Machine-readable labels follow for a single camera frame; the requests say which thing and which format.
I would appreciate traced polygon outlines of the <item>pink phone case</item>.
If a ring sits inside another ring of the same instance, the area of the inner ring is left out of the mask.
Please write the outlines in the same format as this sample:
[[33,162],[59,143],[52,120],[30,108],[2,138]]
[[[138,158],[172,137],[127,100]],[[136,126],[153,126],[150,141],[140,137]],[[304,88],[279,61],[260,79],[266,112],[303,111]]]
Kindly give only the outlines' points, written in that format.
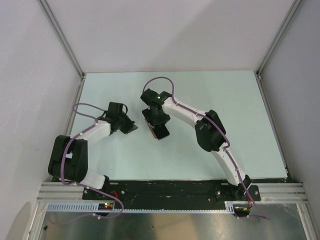
[[144,119],[149,131],[151,132],[151,135],[156,139],[160,140],[162,138],[162,129],[160,126],[152,126],[146,119]]

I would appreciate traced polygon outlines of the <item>black smartphone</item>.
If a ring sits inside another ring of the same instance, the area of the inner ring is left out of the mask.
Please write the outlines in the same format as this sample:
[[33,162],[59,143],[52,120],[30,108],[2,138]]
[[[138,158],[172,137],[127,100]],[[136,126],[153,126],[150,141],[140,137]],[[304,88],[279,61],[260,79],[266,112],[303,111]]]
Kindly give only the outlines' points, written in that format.
[[155,139],[162,140],[170,135],[169,130],[165,125],[157,125],[152,128],[152,134]]

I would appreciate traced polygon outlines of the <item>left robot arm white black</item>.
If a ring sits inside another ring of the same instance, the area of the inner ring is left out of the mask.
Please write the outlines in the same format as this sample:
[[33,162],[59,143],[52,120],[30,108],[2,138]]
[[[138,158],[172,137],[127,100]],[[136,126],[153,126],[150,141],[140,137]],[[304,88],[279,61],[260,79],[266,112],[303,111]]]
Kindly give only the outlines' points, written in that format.
[[[102,111],[95,117],[78,112],[78,106],[86,105]],[[93,124],[75,136],[59,135],[55,138],[51,152],[48,173],[64,184],[80,184],[93,188],[99,199],[107,199],[111,194],[109,177],[89,168],[90,146],[120,131],[127,135],[138,127],[128,117],[128,107],[124,103],[110,102],[106,110],[92,104],[77,103],[72,110],[81,116],[93,119]]]

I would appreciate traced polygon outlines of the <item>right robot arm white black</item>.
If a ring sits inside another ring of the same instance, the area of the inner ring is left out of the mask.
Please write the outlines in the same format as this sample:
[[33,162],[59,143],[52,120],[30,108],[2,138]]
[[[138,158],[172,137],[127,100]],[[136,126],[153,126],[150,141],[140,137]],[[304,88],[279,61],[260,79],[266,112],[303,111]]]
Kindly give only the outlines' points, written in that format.
[[149,88],[142,92],[140,99],[148,106],[142,114],[155,139],[162,140],[170,135],[166,123],[171,117],[187,123],[194,128],[198,145],[213,154],[222,167],[231,187],[232,197],[241,201],[249,196],[252,181],[231,154],[226,130],[214,110],[199,111],[181,104],[166,91],[158,94]]

